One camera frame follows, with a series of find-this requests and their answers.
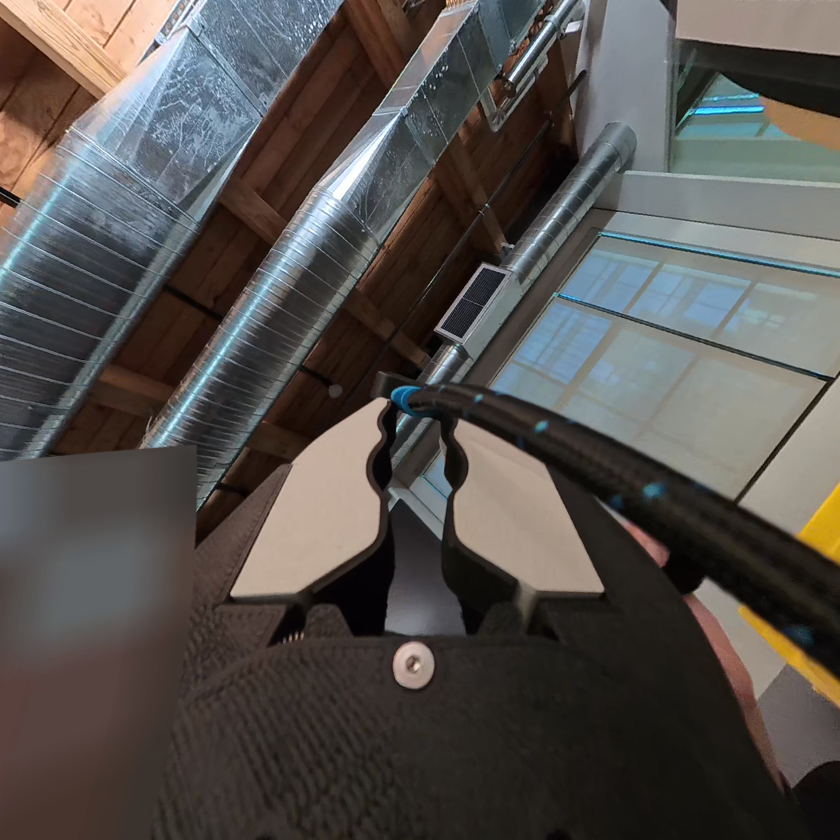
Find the yellow panel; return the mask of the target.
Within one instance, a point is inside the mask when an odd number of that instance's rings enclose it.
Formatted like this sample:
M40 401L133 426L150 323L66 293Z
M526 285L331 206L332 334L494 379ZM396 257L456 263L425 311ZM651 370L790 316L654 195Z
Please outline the yellow panel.
M839 486L824 500L800 533L800 540L839 564ZM802 652L789 638L741 606L738 612L771 648L811 687L839 708L839 681L825 667Z

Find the medium metal air duct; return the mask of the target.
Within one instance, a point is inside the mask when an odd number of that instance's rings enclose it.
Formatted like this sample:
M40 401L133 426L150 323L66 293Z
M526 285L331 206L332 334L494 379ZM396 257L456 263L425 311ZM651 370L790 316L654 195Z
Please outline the medium metal air duct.
M196 447L196 510L299 371L544 2L455 2L311 189L143 438Z

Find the large glass window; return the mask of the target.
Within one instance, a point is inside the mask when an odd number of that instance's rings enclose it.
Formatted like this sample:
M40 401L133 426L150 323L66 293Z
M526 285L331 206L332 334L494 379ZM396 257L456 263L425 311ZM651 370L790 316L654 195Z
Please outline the large glass window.
M596 212L468 382L799 531L838 484L838 243Z

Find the chrome cylinder fixture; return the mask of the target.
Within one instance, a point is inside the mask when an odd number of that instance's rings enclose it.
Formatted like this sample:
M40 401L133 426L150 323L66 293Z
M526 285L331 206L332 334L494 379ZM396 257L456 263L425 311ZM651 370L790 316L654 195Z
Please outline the chrome cylinder fixture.
M583 1L554 2L549 11L542 14L536 28L526 37L527 43L519 58L509 70L503 70L497 75L495 84L500 100L495 98L492 86L479 99L491 132L501 131L548 66L549 52L553 45L567 36L570 28L581 25L584 16Z

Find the braided hdmi cable green plug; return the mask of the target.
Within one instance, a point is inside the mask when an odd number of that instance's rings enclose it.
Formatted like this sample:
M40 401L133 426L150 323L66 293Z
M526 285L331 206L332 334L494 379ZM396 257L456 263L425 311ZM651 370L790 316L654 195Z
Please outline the braided hdmi cable green plug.
M838 677L839 570L738 503L582 423L486 387L379 372L372 396L405 415L464 421L559 471L710 578Z

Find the large metal air duct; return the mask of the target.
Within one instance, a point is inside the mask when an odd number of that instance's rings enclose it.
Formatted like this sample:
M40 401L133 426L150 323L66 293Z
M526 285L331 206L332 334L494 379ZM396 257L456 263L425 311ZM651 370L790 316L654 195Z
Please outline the large metal air duct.
M63 434L341 1L196 2L2 229L1 457Z

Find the white framed vent grille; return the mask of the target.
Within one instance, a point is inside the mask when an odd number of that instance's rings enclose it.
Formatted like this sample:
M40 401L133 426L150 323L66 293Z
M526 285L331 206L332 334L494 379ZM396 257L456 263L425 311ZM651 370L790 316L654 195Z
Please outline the white framed vent grille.
M437 324L434 333L442 340L464 344L510 276L508 269L481 263Z

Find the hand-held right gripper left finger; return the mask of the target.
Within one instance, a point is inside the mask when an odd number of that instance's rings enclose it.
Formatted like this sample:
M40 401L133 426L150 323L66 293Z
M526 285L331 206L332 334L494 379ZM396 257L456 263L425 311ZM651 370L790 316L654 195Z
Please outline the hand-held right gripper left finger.
M387 488L396 405L376 397L295 458L230 598L301 612L337 606L355 636L384 633L396 568Z

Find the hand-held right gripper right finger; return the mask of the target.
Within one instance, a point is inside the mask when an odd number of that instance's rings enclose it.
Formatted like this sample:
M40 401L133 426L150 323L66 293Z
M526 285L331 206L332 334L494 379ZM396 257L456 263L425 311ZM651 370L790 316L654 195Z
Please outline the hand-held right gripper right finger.
M467 634L498 605L525 630L541 610L603 606L605 584L547 466L477 422L454 421L442 438L442 572Z

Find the slim spiral metal duct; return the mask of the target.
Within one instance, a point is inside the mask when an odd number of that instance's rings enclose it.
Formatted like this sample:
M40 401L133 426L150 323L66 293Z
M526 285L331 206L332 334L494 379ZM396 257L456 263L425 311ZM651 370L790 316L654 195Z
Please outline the slim spiral metal duct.
M493 340L504 321L541 276L603 194L615 174L626 169L637 148L634 130L610 122L584 152L504 259L508 283L464 344L445 341L419 376L418 384L460 383Z

